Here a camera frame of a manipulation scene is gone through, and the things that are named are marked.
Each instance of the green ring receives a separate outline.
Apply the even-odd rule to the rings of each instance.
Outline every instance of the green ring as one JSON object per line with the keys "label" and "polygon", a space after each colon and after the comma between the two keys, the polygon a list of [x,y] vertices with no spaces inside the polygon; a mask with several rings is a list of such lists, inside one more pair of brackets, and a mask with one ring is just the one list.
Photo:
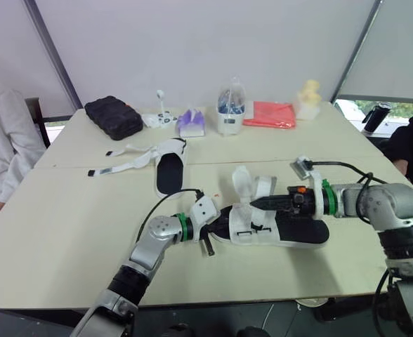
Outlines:
{"label": "green ring", "polygon": [[336,214],[336,199],[334,197],[334,192],[327,179],[322,181],[322,187],[324,188],[325,193],[327,193],[329,214],[333,216]]}
{"label": "green ring", "polygon": [[181,241],[187,241],[188,240],[188,227],[186,225],[186,216],[184,213],[177,213],[177,218],[180,221],[181,224],[181,230],[182,230],[182,237],[181,237]]}

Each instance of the chair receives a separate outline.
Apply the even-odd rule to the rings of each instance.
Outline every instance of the chair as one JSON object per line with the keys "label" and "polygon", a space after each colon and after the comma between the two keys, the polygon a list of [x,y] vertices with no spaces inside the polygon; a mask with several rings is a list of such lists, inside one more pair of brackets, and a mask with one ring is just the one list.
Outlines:
{"label": "chair", "polygon": [[38,124],[39,131],[41,132],[41,137],[43,138],[44,145],[46,147],[51,146],[51,142],[49,141],[49,137],[47,136],[46,127],[44,126],[43,115],[41,113],[41,108],[39,106],[39,98],[26,98],[25,104],[29,108],[30,116],[32,116],[32,120],[35,124]]}

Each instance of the tree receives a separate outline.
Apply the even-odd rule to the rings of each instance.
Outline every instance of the tree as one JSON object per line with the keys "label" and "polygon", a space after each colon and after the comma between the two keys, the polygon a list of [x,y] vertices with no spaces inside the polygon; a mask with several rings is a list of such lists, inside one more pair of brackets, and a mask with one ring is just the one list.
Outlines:
{"label": "tree", "polygon": [[[367,114],[374,105],[379,102],[374,102],[371,100],[356,100],[355,104]],[[413,117],[413,103],[391,103],[392,110],[389,113],[391,117],[403,117],[410,118]]]}

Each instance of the plastic bag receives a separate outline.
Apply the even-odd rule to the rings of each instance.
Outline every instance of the plastic bag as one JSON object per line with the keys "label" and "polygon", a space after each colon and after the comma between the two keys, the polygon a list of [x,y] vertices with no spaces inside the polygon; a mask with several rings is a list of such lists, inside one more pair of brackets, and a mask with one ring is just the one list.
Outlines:
{"label": "plastic bag", "polygon": [[295,128],[296,115],[292,104],[253,102],[254,114],[244,117],[244,125],[265,126],[268,128]]}

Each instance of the black cable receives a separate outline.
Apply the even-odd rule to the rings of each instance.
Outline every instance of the black cable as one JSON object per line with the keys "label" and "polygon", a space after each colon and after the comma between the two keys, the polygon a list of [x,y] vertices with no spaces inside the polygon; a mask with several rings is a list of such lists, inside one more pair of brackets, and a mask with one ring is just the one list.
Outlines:
{"label": "black cable", "polygon": [[[311,166],[315,166],[315,165],[344,166],[344,167],[346,167],[348,169],[351,169],[354,172],[360,174],[361,176],[366,176],[367,175],[367,173],[364,173],[363,171],[361,171],[360,169],[358,169],[354,165],[344,163],[343,161],[307,161],[307,163],[308,163],[308,165],[311,165]],[[383,180],[375,178],[375,177],[373,177],[372,180],[376,181],[380,184],[386,184],[386,181],[383,181]]]}
{"label": "black cable", "polygon": [[367,175],[363,178],[366,178],[366,182],[364,183],[364,185],[362,186],[362,189],[360,190],[360,192],[358,193],[358,196],[356,197],[356,205],[355,205],[355,210],[356,210],[356,215],[358,216],[358,218],[365,222],[365,223],[369,223],[370,221],[368,221],[364,216],[362,216],[361,214],[361,210],[360,210],[360,202],[361,202],[361,198],[362,195],[364,194],[364,192],[367,190],[367,188],[369,187],[370,182],[374,179],[374,175],[372,173],[367,173]]}
{"label": "black cable", "polygon": [[168,194],[167,196],[165,196],[163,199],[161,199],[159,202],[157,202],[157,204],[156,204],[155,206],[153,206],[153,208],[150,210],[149,214],[147,214],[147,216],[145,217],[143,223],[142,223],[141,226],[139,227],[138,237],[136,237],[135,243],[137,243],[137,242],[139,241],[139,239],[141,238],[141,234],[143,233],[144,226],[145,226],[146,222],[149,220],[149,218],[150,218],[150,216],[152,215],[152,213],[155,211],[155,209],[157,209],[157,207],[158,207],[159,205],[161,205],[161,203],[162,203],[164,200],[166,200],[166,199],[169,198],[169,197],[172,197],[174,194],[177,194],[177,193],[180,193],[180,192],[189,192],[189,191],[195,192],[197,199],[200,199],[201,197],[204,196],[204,193],[203,193],[201,190],[197,189],[197,188],[183,188],[182,190],[178,190],[178,191],[176,191],[176,192],[174,192],[174,193],[171,193],[171,194]]}
{"label": "black cable", "polygon": [[378,283],[378,286],[374,294],[374,299],[372,300],[372,319],[374,320],[376,332],[378,332],[380,337],[386,337],[386,335],[384,334],[383,330],[381,330],[380,322],[378,320],[378,314],[376,312],[376,307],[378,306],[378,301],[380,299],[381,288],[383,288],[384,282],[386,281],[388,276],[389,270],[386,269],[386,271],[380,279],[380,282]]}

